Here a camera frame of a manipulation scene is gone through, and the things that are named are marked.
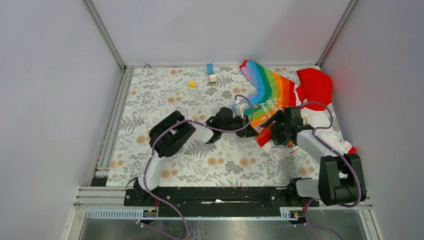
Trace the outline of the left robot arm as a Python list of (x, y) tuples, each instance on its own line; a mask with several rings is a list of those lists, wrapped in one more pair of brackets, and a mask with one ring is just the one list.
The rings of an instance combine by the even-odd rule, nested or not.
[(149, 132), (151, 155), (143, 173), (134, 181), (136, 199), (144, 206), (154, 202), (154, 189), (159, 186), (160, 172), (166, 160), (177, 154), (187, 141), (194, 139), (213, 144), (222, 133), (235, 133), (240, 138), (259, 135), (250, 125), (247, 115), (234, 116), (233, 110), (228, 107), (222, 107), (205, 123), (188, 120), (179, 111), (168, 115)]

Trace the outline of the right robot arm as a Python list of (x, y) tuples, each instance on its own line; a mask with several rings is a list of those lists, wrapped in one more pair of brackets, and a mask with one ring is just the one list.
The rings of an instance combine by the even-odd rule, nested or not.
[(318, 135), (318, 127), (305, 123), (301, 107), (278, 110), (260, 125), (274, 143), (291, 141), (319, 164), (318, 179), (293, 178), (287, 185), (287, 201), (301, 205), (307, 198), (327, 206), (353, 208), (367, 198), (361, 158), (356, 153), (341, 153)]

